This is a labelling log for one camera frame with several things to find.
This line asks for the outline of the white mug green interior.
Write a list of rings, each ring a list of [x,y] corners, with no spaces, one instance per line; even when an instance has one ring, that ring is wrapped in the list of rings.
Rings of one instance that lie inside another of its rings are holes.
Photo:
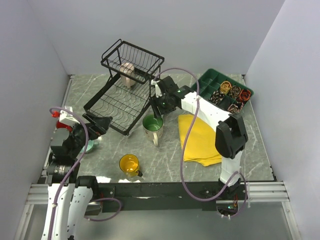
[[[159,145],[159,139],[163,135],[163,119],[161,117],[155,117],[153,114],[149,114],[143,118],[142,126],[147,140],[153,142],[157,147]]]

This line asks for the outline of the pink mug lilac interior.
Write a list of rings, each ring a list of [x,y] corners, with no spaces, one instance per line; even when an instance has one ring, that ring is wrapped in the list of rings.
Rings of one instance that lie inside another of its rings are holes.
[[[135,77],[135,68],[132,63],[126,62],[123,63],[120,67],[120,72],[124,73],[125,75],[120,75],[122,84],[130,89],[132,86],[136,84],[136,82],[133,80],[133,77]]]

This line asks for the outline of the yellow enamel mug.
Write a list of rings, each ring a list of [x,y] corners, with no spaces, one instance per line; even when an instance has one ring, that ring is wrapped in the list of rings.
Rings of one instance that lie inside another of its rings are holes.
[[[126,154],[119,160],[120,170],[129,178],[142,177],[139,159],[134,154]]]

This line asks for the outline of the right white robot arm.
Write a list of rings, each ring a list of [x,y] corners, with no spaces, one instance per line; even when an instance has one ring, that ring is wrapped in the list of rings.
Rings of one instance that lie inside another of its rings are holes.
[[[155,89],[151,105],[156,116],[180,108],[188,113],[178,118],[182,133],[182,160],[206,161],[218,154],[221,158],[220,196],[231,199],[240,179],[240,159],[248,141],[243,117],[225,111],[199,94],[199,89],[178,87],[168,76],[150,82]]]

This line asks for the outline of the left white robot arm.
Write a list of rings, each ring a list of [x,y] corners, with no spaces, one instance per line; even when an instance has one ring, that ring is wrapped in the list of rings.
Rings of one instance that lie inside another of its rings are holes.
[[[62,127],[56,128],[50,142],[51,152],[46,170],[48,203],[41,238],[73,240],[89,202],[100,195],[95,176],[78,175],[80,160],[89,141],[104,135],[113,119],[85,113],[83,116],[88,122],[84,123],[74,117],[70,110],[63,108],[52,110],[51,114]]]

